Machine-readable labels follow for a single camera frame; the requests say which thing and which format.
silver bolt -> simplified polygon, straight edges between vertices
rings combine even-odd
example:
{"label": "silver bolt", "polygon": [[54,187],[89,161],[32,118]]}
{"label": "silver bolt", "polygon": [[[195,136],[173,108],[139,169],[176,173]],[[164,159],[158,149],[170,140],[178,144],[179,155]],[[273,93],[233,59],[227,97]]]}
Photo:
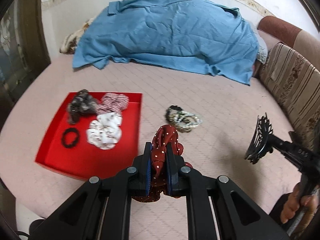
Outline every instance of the silver bolt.
{"label": "silver bolt", "polygon": [[91,177],[89,179],[89,182],[92,183],[92,184],[95,184],[99,181],[99,178],[97,176],[94,176],[94,177]]}
{"label": "silver bolt", "polygon": [[222,175],[219,177],[219,181],[222,183],[227,183],[229,181],[229,178],[227,176]]}
{"label": "silver bolt", "polygon": [[182,171],[183,173],[189,173],[189,172],[191,171],[191,169],[190,169],[190,167],[188,167],[188,166],[183,166],[183,167],[181,168],[181,171]]}
{"label": "silver bolt", "polygon": [[129,172],[129,173],[135,173],[136,171],[137,171],[136,167],[131,166],[131,167],[127,168],[127,172]]}

striped cushion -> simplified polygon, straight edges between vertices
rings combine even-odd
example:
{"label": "striped cushion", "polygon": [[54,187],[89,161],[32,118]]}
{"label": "striped cushion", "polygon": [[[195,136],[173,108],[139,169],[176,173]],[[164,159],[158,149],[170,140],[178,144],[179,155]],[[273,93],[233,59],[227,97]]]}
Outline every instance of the striped cushion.
{"label": "striped cushion", "polygon": [[294,49],[277,44],[260,70],[262,83],[275,97],[300,136],[313,149],[313,130],[320,118],[320,72]]}

blue blanket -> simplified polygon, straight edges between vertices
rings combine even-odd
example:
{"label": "blue blanket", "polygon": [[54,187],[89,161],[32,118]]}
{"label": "blue blanket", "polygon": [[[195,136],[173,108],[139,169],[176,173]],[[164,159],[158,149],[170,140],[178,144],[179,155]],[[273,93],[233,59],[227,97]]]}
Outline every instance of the blue blanket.
{"label": "blue blanket", "polygon": [[250,84],[258,41],[238,8],[208,0],[109,3],[80,39],[73,67],[137,62]]}

white pillow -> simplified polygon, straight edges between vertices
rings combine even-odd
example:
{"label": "white pillow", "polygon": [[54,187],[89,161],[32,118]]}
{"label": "white pillow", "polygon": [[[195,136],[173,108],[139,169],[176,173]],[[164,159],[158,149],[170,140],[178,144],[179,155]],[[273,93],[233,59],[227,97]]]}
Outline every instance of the white pillow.
{"label": "white pillow", "polygon": [[263,38],[260,37],[257,28],[254,26],[254,24],[251,21],[245,20],[247,23],[250,24],[252,31],[257,37],[258,43],[259,43],[259,50],[257,53],[257,60],[260,61],[262,64],[265,64],[268,57],[268,48],[263,40]]}

red box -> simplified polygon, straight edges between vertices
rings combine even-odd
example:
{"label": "red box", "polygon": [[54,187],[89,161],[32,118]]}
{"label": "red box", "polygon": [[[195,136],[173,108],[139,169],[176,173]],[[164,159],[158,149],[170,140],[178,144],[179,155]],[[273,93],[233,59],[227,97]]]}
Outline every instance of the red box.
{"label": "red box", "polygon": [[[106,92],[90,92],[100,100]],[[77,179],[88,179],[98,176],[101,179],[116,175],[120,170],[130,166],[134,157],[138,155],[139,125],[142,94],[118,93],[129,97],[128,108],[122,111],[122,136],[116,146],[111,150],[101,150],[87,142],[86,130],[96,115],[81,116],[75,125],[68,123],[66,111],[68,103],[76,92],[68,94],[51,121],[49,128],[39,147],[36,163],[52,171],[62,173]],[[79,130],[80,138],[73,148],[65,148],[61,144],[63,132],[70,127]],[[68,134],[67,143],[73,141],[75,135]]]}

